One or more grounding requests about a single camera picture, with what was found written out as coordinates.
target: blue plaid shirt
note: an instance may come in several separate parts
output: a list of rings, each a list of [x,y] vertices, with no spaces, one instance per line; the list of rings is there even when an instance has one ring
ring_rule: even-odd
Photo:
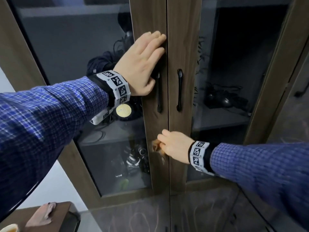
[[[24,200],[76,131],[107,104],[107,93],[87,77],[0,94],[0,218]],[[304,143],[220,144],[211,167],[308,229],[308,153]]]

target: wooden cabinet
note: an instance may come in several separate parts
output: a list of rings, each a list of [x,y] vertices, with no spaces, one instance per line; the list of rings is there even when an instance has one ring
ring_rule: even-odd
[[[182,212],[196,212],[192,195],[218,190],[218,205],[198,210],[222,206],[228,221],[235,185],[162,158],[151,141],[169,129],[201,141],[265,142],[309,35],[309,0],[48,2],[0,0],[0,66],[16,91],[110,70],[144,32],[168,36],[155,89],[132,98],[130,114],[87,123],[59,157],[88,209],[160,198],[161,215],[171,215],[160,226],[173,231]]]

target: hand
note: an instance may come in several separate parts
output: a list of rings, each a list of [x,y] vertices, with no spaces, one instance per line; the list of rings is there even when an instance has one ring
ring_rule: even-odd
[[[185,164],[189,164],[188,150],[194,140],[180,132],[170,132],[163,129],[158,135],[161,149],[170,157]]]
[[[164,54],[164,48],[159,46],[165,40],[166,35],[159,31],[144,33],[114,67],[128,82],[132,96],[144,96],[152,91],[155,80],[150,75]]]

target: door handle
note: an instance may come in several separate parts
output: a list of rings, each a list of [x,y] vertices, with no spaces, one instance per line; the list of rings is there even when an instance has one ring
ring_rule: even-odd
[[[182,89],[182,70],[178,69],[177,70],[177,74],[178,74],[178,105],[177,105],[177,111],[180,112],[182,107],[181,107],[181,89]]]
[[[162,84],[161,84],[159,72],[157,74],[156,80],[157,80],[156,83],[157,83],[157,101],[158,101],[157,111],[159,113],[161,113],[163,111],[163,107],[162,107]]]
[[[307,85],[306,85],[306,87],[304,88],[303,91],[296,91],[295,94],[294,94],[294,97],[297,97],[297,98],[302,97],[306,93],[308,87],[309,87],[309,82],[307,83]]]

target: gold coin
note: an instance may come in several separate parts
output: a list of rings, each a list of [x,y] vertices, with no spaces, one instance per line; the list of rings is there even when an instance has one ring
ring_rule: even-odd
[[[131,107],[128,104],[120,104],[117,108],[116,108],[116,113],[118,116],[120,117],[128,117],[132,112]]]

